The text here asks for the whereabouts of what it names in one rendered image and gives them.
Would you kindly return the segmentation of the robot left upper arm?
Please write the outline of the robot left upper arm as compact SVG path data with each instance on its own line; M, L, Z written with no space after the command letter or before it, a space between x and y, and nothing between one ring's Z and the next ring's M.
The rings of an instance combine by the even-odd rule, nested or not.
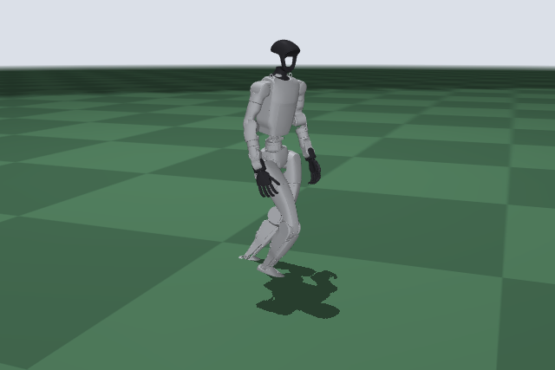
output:
M292 123L292 125L295 126L295 127L304 125L306 123L306 118L305 118L305 115L302 111L303 111L303 108L304 108L304 94L306 92L307 85L304 81L298 80L298 82L299 82L300 88L299 88L296 112L295 112L294 120L293 120L293 123Z

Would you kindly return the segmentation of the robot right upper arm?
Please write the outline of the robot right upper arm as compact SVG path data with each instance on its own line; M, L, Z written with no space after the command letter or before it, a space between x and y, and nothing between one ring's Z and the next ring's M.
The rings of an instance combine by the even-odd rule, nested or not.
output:
M256 122L256 133L258 132L259 124L255 120L255 118L261 110L264 98L266 98L270 94L270 91L271 91L270 81L256 81L252 83L251 89L250 89L251 95L246 109L243 127L245 127L245 123L248 120L254 120Z

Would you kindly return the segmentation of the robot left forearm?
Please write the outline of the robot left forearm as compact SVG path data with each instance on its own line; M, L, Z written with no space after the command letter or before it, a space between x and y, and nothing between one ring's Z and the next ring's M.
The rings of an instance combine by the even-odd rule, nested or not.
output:
M305 116L305 118L306 118L306 116ZM311 145L310 136L308 134L307 121L304 125L301 125L300 127L297 127L296 133L297 133L300 148L303 151L303 156L305 158L309 158L310 155L308 153L308 149L313 148L313 147ZM314 148L313 148L313 150L314 150ZM314 150L314 152L315 152L315 150Z

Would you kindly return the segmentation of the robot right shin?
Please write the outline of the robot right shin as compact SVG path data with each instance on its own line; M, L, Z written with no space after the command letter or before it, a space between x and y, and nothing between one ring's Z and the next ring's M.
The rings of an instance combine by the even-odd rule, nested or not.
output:
M297 241L299 235L295 235L290 238L291 232L292 228L285 221L282 221L279 224L278 229L272 237L270 249L264 263L262 264L262 269L265 270L270 268L270 266L273 267ZM266 268L266 266L268 267Z

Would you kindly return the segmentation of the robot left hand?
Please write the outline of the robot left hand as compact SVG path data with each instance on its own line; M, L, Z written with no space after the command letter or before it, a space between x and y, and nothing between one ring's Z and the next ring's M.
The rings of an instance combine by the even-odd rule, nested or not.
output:
M319 181L319 179L321 178L321 167L318 164L318 162L315 160L316 155L314 153L313 148L309 148L308 149L308 153L309 153L309 158L305 158L306 161L309 161L309 168L310 168L310 175L311 175L311 180L308 184L316 184L317 181Z

